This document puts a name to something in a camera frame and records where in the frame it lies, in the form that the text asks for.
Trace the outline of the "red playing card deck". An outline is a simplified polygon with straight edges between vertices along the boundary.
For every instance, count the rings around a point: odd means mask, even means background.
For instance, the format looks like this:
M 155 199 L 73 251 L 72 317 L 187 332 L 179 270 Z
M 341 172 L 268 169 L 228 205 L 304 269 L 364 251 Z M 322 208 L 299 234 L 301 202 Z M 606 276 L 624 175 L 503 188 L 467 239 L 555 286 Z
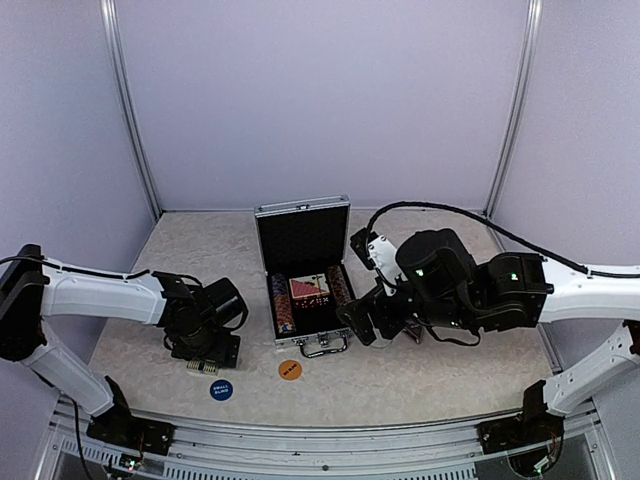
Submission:
M 324 274 L 290 278 L 289 288 L 293 300 L 325 297 L 330 293 Z

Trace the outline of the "blue small blind button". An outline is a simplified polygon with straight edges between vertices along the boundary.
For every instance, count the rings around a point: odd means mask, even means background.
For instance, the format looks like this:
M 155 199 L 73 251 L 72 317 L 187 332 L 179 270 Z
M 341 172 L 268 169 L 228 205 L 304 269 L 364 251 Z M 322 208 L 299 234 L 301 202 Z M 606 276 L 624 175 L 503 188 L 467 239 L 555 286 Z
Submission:
M 210 396 L 219 402 L 229 400 L 234 392 L 233 385 L 224 379 L 214 381 L 209 388 Z

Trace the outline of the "orange big blind button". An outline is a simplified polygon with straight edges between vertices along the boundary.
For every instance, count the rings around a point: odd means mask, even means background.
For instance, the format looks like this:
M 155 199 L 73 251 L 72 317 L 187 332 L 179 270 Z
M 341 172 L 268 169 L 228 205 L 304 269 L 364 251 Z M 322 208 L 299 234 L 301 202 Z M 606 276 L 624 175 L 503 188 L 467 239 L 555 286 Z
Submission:
M 299 379 L 302 372 L 302 365 L 296 360 L 285 360 L 278 366 L 280 378 L 286 381 Z

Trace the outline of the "aluminium poker chip case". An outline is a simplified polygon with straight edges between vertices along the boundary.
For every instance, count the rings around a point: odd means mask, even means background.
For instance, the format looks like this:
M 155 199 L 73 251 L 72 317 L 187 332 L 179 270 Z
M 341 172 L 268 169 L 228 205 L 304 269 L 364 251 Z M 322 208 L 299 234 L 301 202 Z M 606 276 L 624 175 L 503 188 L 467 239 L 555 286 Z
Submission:
M 254 209 L 256 231 L 266 279 L 274 343 L 278 348 L 295 347 L 308 359 L 335 355 L 349 348 L 351 330 L 343 324 L 336 310 L 335 298 L 326 275 L 332 265 L 344 265 L 350 218 L 347 195 L 333 195 L 305 200 L 264 204 Z M 279 334 L 276 325 L 271 277 L 287 278 L 296 331 Z M 330 303 L 321 308 L 296 309 L 293 306 L 289 279 L 324 274 Z

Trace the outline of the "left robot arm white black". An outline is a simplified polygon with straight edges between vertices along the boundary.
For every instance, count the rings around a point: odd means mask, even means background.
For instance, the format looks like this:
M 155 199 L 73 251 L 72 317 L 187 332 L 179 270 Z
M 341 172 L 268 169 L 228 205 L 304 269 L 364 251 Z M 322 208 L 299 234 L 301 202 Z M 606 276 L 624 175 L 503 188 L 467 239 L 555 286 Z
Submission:
M 133 443 L 146 421 L 131 413 L 118 384 L 95 374 L 45 318 L 114 318 L 158 327 L 176 359 L 237 364 L 236 332 L 249 310 L 227 277 L 203 285 L 184 274 L 85 269 L 48 258 L 35 244 L 1 264 L 2 359 L 23 364 L 70 397 L 90 416 L 96 434 L 105 432 L 118 444 Z

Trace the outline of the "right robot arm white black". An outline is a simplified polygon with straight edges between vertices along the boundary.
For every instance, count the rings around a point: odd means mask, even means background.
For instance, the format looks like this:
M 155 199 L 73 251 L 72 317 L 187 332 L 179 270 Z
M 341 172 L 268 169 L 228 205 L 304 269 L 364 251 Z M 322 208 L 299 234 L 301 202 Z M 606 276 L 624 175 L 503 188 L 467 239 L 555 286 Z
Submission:
M 394 338 L 409 322 L 470 332 L 535 328 L 575 319 L 617 320 L 613 334 L 568 370 L 523 394 L 520 414 L 479 426 L 483 447 L 550 440 L 579 404 L 639 365 L 639 269 L 575 263 L 501 229 L 526 247 L 477 263 L 450 228 L 414 233 L 400 246 L 371 225 L 351 238 L 351 248 L 376 286 L 337 310 L 364 345 Z

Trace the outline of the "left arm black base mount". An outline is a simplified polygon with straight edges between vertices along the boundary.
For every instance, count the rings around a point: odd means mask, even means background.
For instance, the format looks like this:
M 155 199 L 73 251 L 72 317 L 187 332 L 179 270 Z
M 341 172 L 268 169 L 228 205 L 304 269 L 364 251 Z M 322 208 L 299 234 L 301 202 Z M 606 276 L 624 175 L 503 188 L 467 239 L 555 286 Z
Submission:
M 87 428 L 89 438 L 161 456 L 168 455 L 174 433 L 173 424 L 134 416 L 119 405 L 93 417 Z

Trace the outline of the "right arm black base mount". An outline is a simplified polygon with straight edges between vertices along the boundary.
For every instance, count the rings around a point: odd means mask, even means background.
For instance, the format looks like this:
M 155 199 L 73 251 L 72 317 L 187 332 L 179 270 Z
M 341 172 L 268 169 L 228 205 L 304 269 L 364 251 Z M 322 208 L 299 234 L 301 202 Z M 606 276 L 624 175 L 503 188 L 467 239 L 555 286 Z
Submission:
M 485 455 L 548 442 L 552 437 L 545 426 L 526 424 L 522 413 L 481 422 L 476 430 Z

